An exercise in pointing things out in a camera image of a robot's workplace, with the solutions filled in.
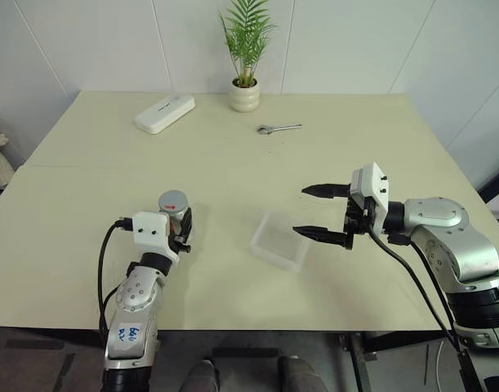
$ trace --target dark floor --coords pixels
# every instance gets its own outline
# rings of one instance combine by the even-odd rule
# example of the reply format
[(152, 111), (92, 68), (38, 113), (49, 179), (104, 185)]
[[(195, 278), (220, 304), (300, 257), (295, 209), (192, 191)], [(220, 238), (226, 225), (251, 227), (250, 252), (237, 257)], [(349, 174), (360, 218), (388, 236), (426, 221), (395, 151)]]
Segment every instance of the dark floor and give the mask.
[[(330, 392), (357, 391), (348, 353), (336, 334), (322, 332), (168, 332), (162, 335), (151, 391), (178, 391), (191, 366), (215, 347), (277, 348), (299, 354)], [(435, 358), (439, 341), (382, 351), (368, 362), (374, 392), (436, 391)], [(12, 328), (0, 328), (0, 392), (100, 390), (103, 350), (52, 340)], [(278, 391), (276, 359), (217, 359), (223, 391)], [(463, 391), (458, 364), (447, 342), (439, 361), (442, 391)]]

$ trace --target beige table surface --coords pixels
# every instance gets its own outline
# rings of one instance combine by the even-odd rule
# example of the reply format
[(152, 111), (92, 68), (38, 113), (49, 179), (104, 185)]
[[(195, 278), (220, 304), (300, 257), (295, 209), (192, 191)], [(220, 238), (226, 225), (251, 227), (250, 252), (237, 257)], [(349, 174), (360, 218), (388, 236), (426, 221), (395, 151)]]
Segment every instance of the beige table surface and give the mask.
[[(170, 273), (161, 329), (437, 329), (405, 271), (365, 236), (352, 252), (312, 243), (299, 274), (250, 252), (269, 208), (341, 230), (345, 200), (300, 190), (348, 183), (372, 161), (392, 200), (453, 198), (499, 252), (498, 223), (405, 96), (263, 96), (238, 114), (226, 96), (196, 95), (197, 108), (160, 135), (135, 129), (134, 115), (161, 97), (82, 93), (16, 173), (0, 198), (0, 325), (96, 328), (105, 231), (119, 216), (156, 210), (168, 189), (188, 194), (196, 234)], [(304, 126), (260, 136), (262, 123)], [(394, 248), (440, 308), (416, 255)], [(105, 287), (135, 260), (131, 233), (114, 234)]]

